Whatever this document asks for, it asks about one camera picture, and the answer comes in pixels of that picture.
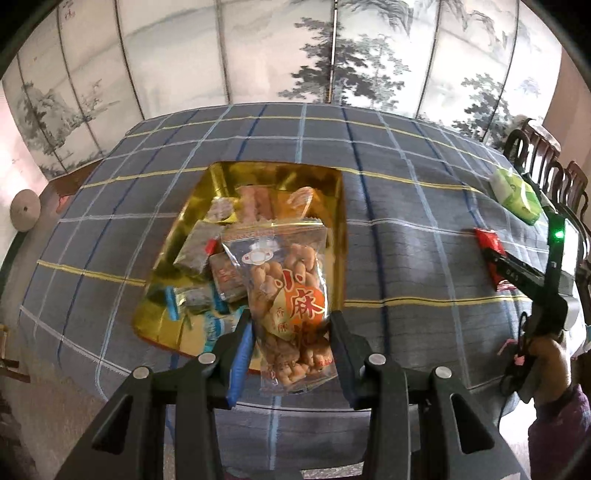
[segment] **chair back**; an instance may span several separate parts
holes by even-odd
[[[551,137],[550,133],[545,129],[544,131]],[[535,146],[530,143],[530,138],[537,142]],[[550,148],[543,147],[540,150],[540,142],[545,142],[550,145]],[[539,151],[543,151],[544,155],[539,156]],[[558,163],[557,151],[559,152],[537,131],[530,128],[528,135],[526,130],[516,129],[507,137],[503,155],[521,176],[526,177],[526,180],[529,177],[546,196],[554,203],[558,203],[558,196],[563,191],[564,169]]]
[[[581,167],[572,160],[569,166],[564,171],[565,181],[569,184],[564,189],[563,203],[568,206],[573,212],[579,211],[579,205],[583,197],[587,197],[585,189],[587,188],[587,175],[583,173]],[[588,199],[583,206],[583,210],[587,209]],[[583,220],[584,211],[581,211],[581,220]]]
[[[549,192],[553,176],[556,175],[560,144],[539,122],[531,118],[524,122],[521,130],[530,141],[524,170],[544,193]]]

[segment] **green tissue box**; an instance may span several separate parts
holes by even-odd
[[[542,206],[531,185],[526,183],[518,173],[499,168],[493,173],[490,183],[497,201],[503,207],[528,225],[538,221]]]

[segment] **table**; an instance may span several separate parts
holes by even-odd
[[[337,167],[347,197],[345,318],[404,367],[450,367],[497,414],[507,358],[530,302],[495,293],[474,227],[543,270],[547,223],[529,227],[488,184],[508,162],[453,132],[396,115],[302,103],[178,112],[138,124],[78,191],[37,264],[20,328],[39,355],[108,398],[130,370],[186,359],[139,340],[130,325],[142,286],[202,170],[217,160]],[[243,470],[359,462],[369,412],[353,412],[338,381],[264,397],[250,376],[232,411],[216,414],[225,465]],[[174,429],[169,411],[167,431]]]

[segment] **yellow stripe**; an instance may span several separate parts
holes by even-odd
[[[145,286],[145,280],[139,278],[125,278],[120,275],[111,275],[103,272],[94,272],[90,270],[83,270],[81,268],[72,267],[70,265],[61,265],[43,260],[37,260],[37,263],[43,267],[53,268],[55,270],[64,271],[74,275],[83,275],[85,277],[97,278],[98,280],[111,281],[116,283],[126,283],[136,287]],[[428,299],[424,297],[394,297],[384,300],[345,300],[345,307],[356,308],[370,308],[378,309],[382,306],[395,307],[400,305],[425,305],[429,307],[449,307],[451,305],[483,305],[486,303],[497,303],[500,301],[529,300],[525,295],[516,295],[514,297],[509,295],[498,295],[492,297],[480,297],[473,299]]]
[[[430,183],[427,181],[413,181],[411,179],[405,179],[402,177],[394,177],[393,175],[386,175],[385,173],[376,173],[373,171],[359,171],[355,170],[354,168],[347,168],[347,167],[332,167],[340,171],[345,171],[347,173],[353,173],[355,175],[363,175],[364,177],[374,177],[377,179],[384,179],[384,180],[392,180],[392,181],[399,181],[401,183],[409,183],[414,185],[421,185],[423,187],[429,187],[433,189],[443,189],[443,190],[468,190],[470,192],[478,192],[481,193],[480,190],[475,189],[473,187],[465,186],[465,185],[449,185],[445,183]]]
[[[483,305],[486,303],[497,303],[500,301],[529,300],[525,295],[498,295],[494,297],[480,297],[474,299],[427,299],[423,297],[396,297],[384,300],[345,300],[345,307],[372,308],[397,307],[400,305],[425,305],[428,307],[449,307],[451,305]]]
[[[99,280],[112,281],[116,283],[126,283],[136,287],[143,287],[146,283],[145,280],[141,280],[139,278],[125,278],[121,277],[120,275],[93,272],[90,270],[83,270],[81,268],[71,267],[70,265],[61,265],[51,262],[45,262],[43,260],[37,260],[37,263],[42,267],[53,268],[54,270],[60,270],[63,272],[72,273],[74,275],[83,275],[85,277],[98,278]]]
[[[185,168],[183,172],[186,171],[203,171],[207,170],[207,167],[194,167],[194,168]],[[99,185],[106,185],[108,183],[113,183],[115,181],[122,181],[122,180],[133,180],[133,179],[143,179],[146,177],[158,177],[160,175],[173,175],[178,173],[180,170],[160,170],[160,171],[151,171],[149,173],[140,173],[138,175],[124,175],[119,177],[114,177],[112,179],[107,179],[103,181],[97,181],[95,183],[88,183],[80,187],[81,189],[87,189],[90,187],[98,187]]]
[[[429,187],[433,189],[442,189],[442,190],[468,190],[470,192],[481,193],[480,190],[475,189],[473,187],[465,186],[465,185],[450,185],[445,183],[430,183],[427,181],[417,181],[414,182],[410,179],[405,179],[402,177],[395,177],[393,175],[386,175],[385,173],[376,173],[373,171],[359,171],[355,170],[354,168],[347,168],[347,167],[332,167],[336,170],[345,171],[347,173],[353,173],[355,175],[363,175],[365,177],[374,177],[377,179],[383,180],[390,180],[390,181],[398,181],[401,183],[408,183],[408,184],[417,184],[423,187]],[[203,171],[207,170],[207,167],[195,167],[195,168],[185,168],[183,172],[187,171]],[[119,176],[112,179],[97,181],[94,183],[88,183],[87,185],[83,185],[80,187],[81,189],[88,189],[90,187],[98,187],[100,185],[106,185],[108,183],[113,183],[115,181],[122,181],[122,180],[133,180],[133,179],[142,179],[145,177],[157,177],[160,175],[172,175],[178,173],[180,170],[161,170],[161,171],[152,171],[150,173],[141,173],[139,175],[126,175],[126,176]]]
[[[222,118],[220,120],[220,122],[232,122],[232,121],[236,121],[236,120],[256,120],[256,119],[279,119],[279,120],[299,120],[300,117],[298,116],[289,116],[289,115],[265,115],[265,116],[253,116],[253,115],[247,115],[247,116],[239,116],[236,118]],[[447,148],[451,148],[457,152],[461,152],[464,153],[466,155],[470,155],[471,157],[474,158],[478,158],[478,160],[482,160],[484,162],[487,162],[495,167],[498,167],[498,164],[496,164],[495,162],[493,162],[492,160],[489,160],[488,158],[484,158],[484,157],[480,157],[472,152],[468,152],[468,150],[462,150],[461,148],[457,148],[455,145],[448,145],[444,142],[440,142],[439,140],[433,140],[432,138],[429,137],[424,137],[422,135],[418,135],[418,134],[413,134],[411,132],[406,132],[404,130],[399,130],[397,128],[392,128],[392,127],[386,127],[384,125],[374,125],[374,124],[366,124],[364,122],[355,122],[353,120],[344,120],[342,118],[323,118],[320,116],[307,116],[306,120],[320,120],[320,121],[326,121],[326,122],[341,122],[341,123],[349,123],[351,125],[359,125],[360,127],[370,127],[370,128],[378,128],[381,130],[390,130],[392,132],[396,132],[397,134],[401,134],[401,135],[408,135],[409,137],[414,137],[414,138],[421,138],[422,140],[429,140],[433,143],[436,143],[437,145],[441,145],[442,147],[447,147]],[[189,125],[204,125],[204,124],[212,124],[217,122],[218,120],[204,120],[202,122],[189,122],[187,124],[183,124],[183,125],[173,125],[170,127],[162,127],[159,128],[158,130],[150,130],[148,132],[140,132],[138,134],[131,134],[131,135],[127,135],[126,138],[131,138],[131,137],[140,137],[142,135],[149,135],[149,134],[153,134],[154,132],[158,132],[160,130],[169,130],[169,129],[173,129],[173,128],[180,128],[180,127],[187,127]]]

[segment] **human hand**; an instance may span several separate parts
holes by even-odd
[[[536,405],[558,400],[570,386],[570,359],[566,348],[555,335],[534,337],[528,345],[528,353],[541,362],[541,382],[534,393]]]

